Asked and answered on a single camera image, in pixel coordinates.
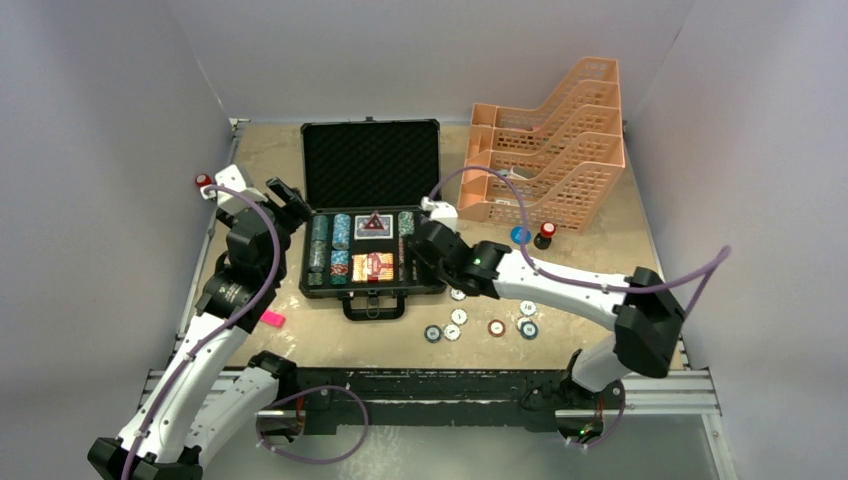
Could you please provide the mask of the red gold card deck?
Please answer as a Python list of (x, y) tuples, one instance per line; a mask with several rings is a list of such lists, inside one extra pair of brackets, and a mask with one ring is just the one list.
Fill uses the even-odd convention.
[(385, 283), (395, 280), (394, 254), (371, 252), (352, 256), (351, 281), (353, 283)]

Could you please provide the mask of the blue playing card deck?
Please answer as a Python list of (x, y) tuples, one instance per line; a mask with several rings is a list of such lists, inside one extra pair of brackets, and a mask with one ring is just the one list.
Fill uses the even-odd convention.
[(353, 232), (357, 241), (391, 239), (394, 237), (394, 217), (378, 212), (357, 215), (354, 217)]

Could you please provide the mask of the red triangular dealer button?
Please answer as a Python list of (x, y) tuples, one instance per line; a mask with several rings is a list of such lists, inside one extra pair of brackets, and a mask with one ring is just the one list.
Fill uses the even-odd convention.
[(386, 223), (382, 219), (382, 215), (378, 211), (374, 211), (365, 221), (362, 226), (366, 231), (385, 231)]

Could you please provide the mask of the white poker chip lower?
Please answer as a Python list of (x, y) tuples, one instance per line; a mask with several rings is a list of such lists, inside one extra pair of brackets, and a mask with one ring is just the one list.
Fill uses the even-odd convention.
[(447, 325), (443, 329), (443, 336), (448, 341), (457, 341), (461, 337), (461, 329), (455, 324)]

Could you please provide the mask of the orange plastic file tray rack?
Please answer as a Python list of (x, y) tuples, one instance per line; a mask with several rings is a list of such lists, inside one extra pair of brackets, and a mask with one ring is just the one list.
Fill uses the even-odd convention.
[(584, 233), (626, 167), (617, 60), (583, 57), (534, 109), (476, 103), (460, 218)]

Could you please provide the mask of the red black stamp on table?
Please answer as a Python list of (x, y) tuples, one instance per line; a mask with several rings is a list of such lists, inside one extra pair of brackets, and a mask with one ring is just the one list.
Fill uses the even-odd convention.
[(557, 226), (552, 222), (544, 222), (540, 225), (535, 235), (533, 244), (539, 250), (546, 250), (552, 244), (553, 236), (556, 234)]

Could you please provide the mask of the red emergency button left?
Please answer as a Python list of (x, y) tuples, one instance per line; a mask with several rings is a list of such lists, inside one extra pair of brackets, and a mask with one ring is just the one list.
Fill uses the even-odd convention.
[(199, 174), (195, 178), (195, 184), (200, 190), (207, 187), (208, 185), (211, 185), (212, 183), (213, 179), (207, 174)]

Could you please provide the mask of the red poker chip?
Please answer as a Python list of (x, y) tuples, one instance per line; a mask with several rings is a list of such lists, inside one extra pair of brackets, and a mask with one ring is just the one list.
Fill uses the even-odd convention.
[(493, 319), (487, 324), (487, 331), (492, 337), (502, 337), (506, 333), (505, 323), (499, 319)]

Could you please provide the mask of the dark green poker chip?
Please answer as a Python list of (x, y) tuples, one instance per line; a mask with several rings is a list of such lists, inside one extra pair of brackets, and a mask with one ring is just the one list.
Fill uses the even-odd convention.
[(430, 343), (437, 343), (442, 338), (442, 330), (437, 325), (429, 325), (424, 331), (425, 339)]

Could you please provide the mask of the blue round button chip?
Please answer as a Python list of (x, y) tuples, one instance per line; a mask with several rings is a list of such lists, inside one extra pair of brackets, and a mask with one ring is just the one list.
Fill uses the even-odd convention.
[(532, 232), (522, 226), (515, 226), (510, 232), (510, 239), (516, 245), (527, 245), (533, 239)]

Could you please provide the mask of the black poker set case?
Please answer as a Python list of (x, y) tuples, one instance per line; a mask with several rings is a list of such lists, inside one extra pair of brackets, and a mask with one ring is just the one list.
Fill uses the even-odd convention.
[[(420, 268), (407, 249), (398, 217), (422, 222), (420, 200), (440, 178), (440, 124), (435, 119), (305, 123), (300, 128), (306, 201), (301, 293), (336, 299), (351, 321), (400, 318), (411, 296), (446, 287)], [(354, 217), (374, 211), (394, 217), (391, 239), (355, 240)], [(353, 283), (352, 256), (394, 254), (395, 280)]]

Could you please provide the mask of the white poker chip middle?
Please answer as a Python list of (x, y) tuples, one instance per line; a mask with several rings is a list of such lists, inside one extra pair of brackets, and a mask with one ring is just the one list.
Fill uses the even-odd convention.
[(454, 309), (450, 314), (451, 322), (457, 326), (462, 326), (468, 321), (468, 314), (464, 309)]

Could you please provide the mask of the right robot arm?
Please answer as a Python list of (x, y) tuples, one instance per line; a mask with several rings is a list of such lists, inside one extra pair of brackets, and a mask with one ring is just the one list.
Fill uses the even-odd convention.
[(567, 368), (561, 392), (573, 406), (588, 405), (629, 373), (664, 378), (670, 371), (684, 312), (670, 291), (659, 290), (659, 276), (650, 269), (596, 274), (526, 259), (496, 242), (469, 246), (438, 221), (421, 226), (409, 248), (440, 281), (468, 296), (532, 301), (609, 330)]

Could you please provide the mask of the pink highlighter marker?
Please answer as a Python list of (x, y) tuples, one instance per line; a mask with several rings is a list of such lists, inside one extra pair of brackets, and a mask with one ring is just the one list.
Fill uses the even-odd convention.
[(261, 315), (260, 321), (270, 326), (281, 328), (286, 322), (286, 317), (281, 313), (266, 310)]

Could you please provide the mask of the teal poker chip right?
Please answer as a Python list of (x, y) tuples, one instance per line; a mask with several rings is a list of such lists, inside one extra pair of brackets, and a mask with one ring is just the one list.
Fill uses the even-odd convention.
[(517, 322), (517, 328), (521, 337), (525, 340), (534, 340), (539, 334), (537, 324), (529, 318), (520, 319)]

